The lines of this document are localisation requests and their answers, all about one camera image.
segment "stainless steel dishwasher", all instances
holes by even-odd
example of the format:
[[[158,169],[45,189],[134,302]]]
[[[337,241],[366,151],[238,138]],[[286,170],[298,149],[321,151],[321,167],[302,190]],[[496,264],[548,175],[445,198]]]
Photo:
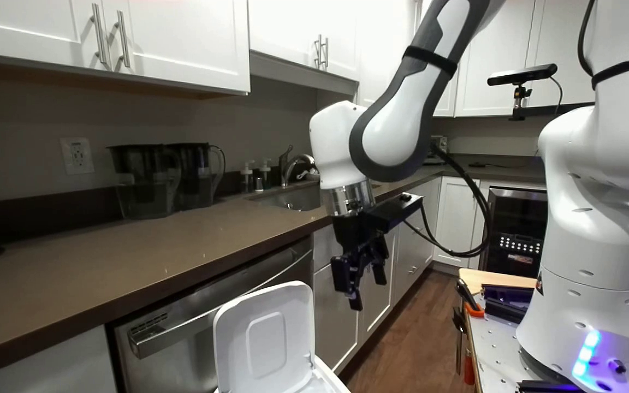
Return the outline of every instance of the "stainless steel dishwasher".
[[[121,392],[208,393],[217,389],[212,320],[255,288],[300,279],[312,286],[312,241],[300,241],[217,278],[167,306],[111,328]]]

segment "dishwasher handle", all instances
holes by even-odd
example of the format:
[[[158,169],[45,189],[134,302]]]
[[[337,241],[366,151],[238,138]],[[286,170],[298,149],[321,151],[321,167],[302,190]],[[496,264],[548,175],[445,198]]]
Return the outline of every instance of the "dishwasher handle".
[[[306,257],[312,257],[312,250],[302,253],[294,264],[288,264],[284,271],[275,273],[274,278],[260,282],[259,286],[253,286],[252,290],[248,293],[253,293],[253,290],[260,290],[264,286],[271,286],[275,285],[281,278],[284,278],[288,271],[294,271],[298,264],[302,264]],[[208,311],[208,312],[201,312],[193,320],[186,320],[177,325],[171,325],[171,328],[156,328],[156,329],[148,329],[145,334],[139,334],[139,337],[129,337],[129,342],[131,342],[131,349],[139,359],[147,359],[186,337],[198,337],[206,329],[212,328],[212,322],[215,322],[215,315],[221,311],[221,306]]]

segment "robotic arm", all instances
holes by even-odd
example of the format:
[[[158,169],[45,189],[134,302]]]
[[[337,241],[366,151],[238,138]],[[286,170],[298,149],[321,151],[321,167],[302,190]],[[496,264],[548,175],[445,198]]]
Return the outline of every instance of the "robotic arm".
[[[421,205],[414,197],[376,205],[367,177],[397,181],[418,170],[427,123],[468,42],[501,2],[435,0],[370,110],[337,103],[311,121],[344,245],[333,263],[337,288],[353,300],[366,264],[384,285],[383,233]],[[551,215],[518,342],[535,364],[585,392],[629,392],[629,0],[592,0],[585,22],[580,52],[595,73],[596,106],[559,116],[540,138]]]

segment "table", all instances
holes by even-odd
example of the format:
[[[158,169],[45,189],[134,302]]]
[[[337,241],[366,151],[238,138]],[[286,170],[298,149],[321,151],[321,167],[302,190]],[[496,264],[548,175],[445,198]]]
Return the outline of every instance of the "table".
[[[535,279],[518,276],[501,276],[490,271],[461,268],[460,278],[472,296],[484,290],[484,285],[534,288]],[[465,315],[468,342],[474,360],[477,392],[480,393],[515,393],[520,380],[537,380],[520,359],[515,340],[515,323]]]

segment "kitchen counter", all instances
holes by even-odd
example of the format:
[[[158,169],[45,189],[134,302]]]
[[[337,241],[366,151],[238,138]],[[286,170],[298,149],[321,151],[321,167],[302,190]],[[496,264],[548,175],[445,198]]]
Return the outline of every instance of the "kitchen counter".
[[[441,175],[379,183],[379,198]],[[0,366],[117,322],[286,247],[330,222],[231,198],[168,219],[115,222],[9,245],[0,255]]]

